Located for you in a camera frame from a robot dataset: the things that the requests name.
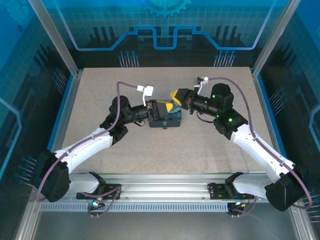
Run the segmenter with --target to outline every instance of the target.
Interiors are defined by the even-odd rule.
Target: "aluminum frame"
[[[263,49],[258,56],[255,64],[253,66],[253,76],[256,77],[260,73],[261,69],[265,65],[268,57],[270,56],[272,50],[276,46],[279,38],[284,33],[284,30],[289,23],[291,17],[295,13],[301,0],[289,0],[284,7],[281,16],[279,17],[275,27],[273,28],[270,37],[263,46]]]

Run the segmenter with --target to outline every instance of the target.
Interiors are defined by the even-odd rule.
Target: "gray surface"
[[[296,239],[288,212],[258,204],[255,216],[281,240]],[[42,212],[34,240],[274,240],[260,222],[226,213],[86,213]]]
[[[248,67],[132,67],[85,68],[75,98],[63,146],[67,147],[92,133],[109,114],[116,94],[117,81],[154,86],[152,99],[167,100],[178,88],[194,88],[196,77],[227,77],[237,82],[247,97],[256,132],[269,144],[270,135]],[[201,94],[210,96],[214,83],[204,86]],[[247,118],[237,89],[234,108]],[[131,106],[142,104],[142,92],[121,86]],[[240,147],[219,134],[213,124],[197,119],[183,110],[180,127],[137,127],[128,124],[127,135],[116,145],[104,149],[75,169],[75,173],[189,174],[257,172],[263,169]]]

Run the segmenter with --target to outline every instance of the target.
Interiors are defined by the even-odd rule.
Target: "white connector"
[[[146,104],[145,97],[152,96],[152,93],[154,92],[154,87],[151,85],[145,85],[145,86],[138,85],[136,90],[143,92],[142,101],[143,101],[143,105],[146,106],[147,104]]]
[[[199,88],[198,94],[200,94],[202,86],[209,83],[209,78],[207,76],[205,76],[201,79],[203,79],[203,80],[200,82],[200,85],[199,84],[194,85],[195,88]]]

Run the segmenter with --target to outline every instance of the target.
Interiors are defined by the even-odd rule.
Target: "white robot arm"
[[[198,78],[194,90],[179,88],[172,91],[170,96],[182,109],[189,110],[190,114],[197,111],[200,120],[213,123],[220,134],[241,147],[264,169],[266,175],[259,177],[242,172],[230,176],[225,181],[225,188],[231,197],[233,193],[258,196],[267,199],[276,209],[285,211],[305,194],[308,171],[295,166],[257,135],[248,121],[233,109],[234,95],[227,84],[215,84],[210,97],[198,95],[201,86],[209,80]],[[199,114],[215,119],[208,122],[201,119]]]

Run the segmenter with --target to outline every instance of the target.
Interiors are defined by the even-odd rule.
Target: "table surface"
[[[243,90],[251,110],[255,131],[269,144],[270,135],[248,67],[139,67],[85,68],[80,80],[63,147],[91,134],[109,114],[109,106],[117,95],[116,83],[154,86],[152,99],[169,100],[171,91],[194,88],[196,77],[227,77]],[[201,95],[209,96],[213,83],[205,85]],[[246,119],[245,103],[238,90],[233,107]],[[141,105],[142,92],[120,86],[120,94],[131,106]],[[191,174],[263,172],[262,168],[240,147],[219,134],[213,124],[200,121],[196,113],[182,110],[180,127],[167,130],[128,124],[128,133],[117,144],[93,155],[74,173],[114,174]]]

